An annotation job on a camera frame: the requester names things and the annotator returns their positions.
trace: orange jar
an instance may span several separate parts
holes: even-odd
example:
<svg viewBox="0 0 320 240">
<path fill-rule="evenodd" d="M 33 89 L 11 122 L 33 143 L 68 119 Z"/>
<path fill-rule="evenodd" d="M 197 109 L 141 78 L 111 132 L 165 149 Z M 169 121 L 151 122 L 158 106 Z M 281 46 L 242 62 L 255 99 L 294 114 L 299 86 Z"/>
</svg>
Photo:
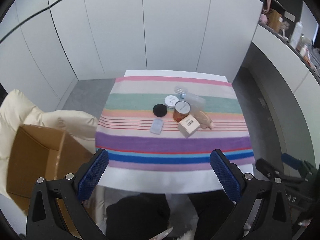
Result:
<svg viewBox="0 0 320 240">
<path fill-rule="evenodd" d="M 178 101 L 174 106 L 173 119 L 180 122 L 190 113 L 190 105 L 186 101 Z"/>
</svg>

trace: white bottle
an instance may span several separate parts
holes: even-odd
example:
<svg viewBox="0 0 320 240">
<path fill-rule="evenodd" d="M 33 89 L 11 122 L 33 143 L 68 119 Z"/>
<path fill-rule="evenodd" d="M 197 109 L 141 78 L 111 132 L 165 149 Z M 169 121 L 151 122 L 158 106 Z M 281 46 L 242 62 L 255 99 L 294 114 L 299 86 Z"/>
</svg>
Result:
<svg viewBox="0 0 320 240">
<path fill-rule="evenodd" d="M 295 49 L 298 45 L 301 33 L 302 33 L 302 23 L 301 21 L 296 23 L 296 26 L 294 27 L 294 31 L 292 33 L 291 39 L 290 39 L 290 45 Z"/>
<path fill-rule="evenodd" d="M 304 55 L 306 54 L 307 49 L 308 49 L 308 45 L 307 45 L 307 44 L 305 44 L 305 45 L 303 46 L 303 48 L 301 48 L 301 50 L 300 50 L 300 55 L 301 55 L 302 57 L 304 57 Z"/>
</svg>

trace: pink stripe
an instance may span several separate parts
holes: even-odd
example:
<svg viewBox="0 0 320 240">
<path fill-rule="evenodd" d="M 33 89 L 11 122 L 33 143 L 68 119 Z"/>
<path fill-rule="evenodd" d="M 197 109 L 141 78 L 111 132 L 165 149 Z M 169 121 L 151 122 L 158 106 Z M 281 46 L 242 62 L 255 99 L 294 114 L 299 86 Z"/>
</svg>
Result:
<svg viewBox="0 0 320 240">
<path fill-rule="evenodd" d="M 181 77 L 158 77 L 158 76 L 132 76 L 116 78 L 116 82 L 124 80 L 129 81 L 177 81 L 177 82 L 191 82 L 201 84 L 211 84 L 232 87 L 231 83 L 217 80 L 199 79 L 199 78 L 181 78 Z"/>
<path fill-rule="evenodd" d="M 254 157 L 232 160 L 236 165 L 244 165 L 254 163 Z M 145 163 L 127 163 L 109 160 L 109 167 L 131 169 L 140 171 L 203 171 L 211 170 L 210 163 L 195 164 L 145 164 Z"/>
</svg>

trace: white round container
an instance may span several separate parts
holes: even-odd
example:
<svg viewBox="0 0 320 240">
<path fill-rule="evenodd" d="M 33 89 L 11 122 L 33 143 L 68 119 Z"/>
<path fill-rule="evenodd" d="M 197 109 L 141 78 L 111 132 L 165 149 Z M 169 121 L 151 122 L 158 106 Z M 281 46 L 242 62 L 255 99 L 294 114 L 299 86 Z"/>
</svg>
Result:
<svg viewBox="0 0 320 240">
<path fill-rule="evenodd" d="M 179 98 L 176 96 L 170 95 L 164 99 L 164 103 L 168 108 L 174 108 L 176 103 L 179 101 Z"/>
</svg>

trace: brown box on shelf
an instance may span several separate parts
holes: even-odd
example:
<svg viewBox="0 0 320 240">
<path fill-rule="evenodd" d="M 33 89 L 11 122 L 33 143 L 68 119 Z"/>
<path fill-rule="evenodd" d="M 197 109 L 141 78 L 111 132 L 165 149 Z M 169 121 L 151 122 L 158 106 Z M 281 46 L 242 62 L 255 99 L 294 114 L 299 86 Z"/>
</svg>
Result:
<svg viewBox="0 0 320 240">
<path fill-rule="evenodd" d="M 36 125 L 21 125 L 14 139 L 9 158 L 7 192 L 14 202 L 28 214 L 33 185 L 39 177 L 62 179 L 75 173 L 92 157 L 65 130 Z M 70 217 L 63 201 L 58 201 L 66 224 L 72 232 Z"/>
<path fill-rule="evenodd" d="M 274 31 L 278 32 L 281 26 L 279 18 L 282 17 L 282 15 L 274 9 L 270 9 L 270 11 L 266 13 L 266 16 L 268 18 L 268 26 Z"/>
</svg>

